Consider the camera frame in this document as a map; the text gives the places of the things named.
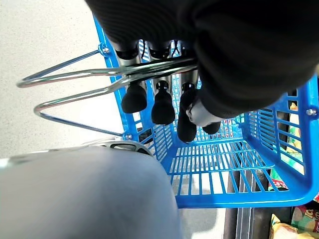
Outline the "left robot hand black cloth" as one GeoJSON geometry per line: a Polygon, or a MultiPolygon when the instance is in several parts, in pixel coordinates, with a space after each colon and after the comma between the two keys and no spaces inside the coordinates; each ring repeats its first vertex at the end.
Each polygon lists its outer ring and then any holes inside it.
{"type": "Polygon", "coordinates": [[[202,82],[180,99],[177,135],[191,142],[309,80],[319,63],[316,0],[89,0],[118,50],[180,40],[202,82]]]}

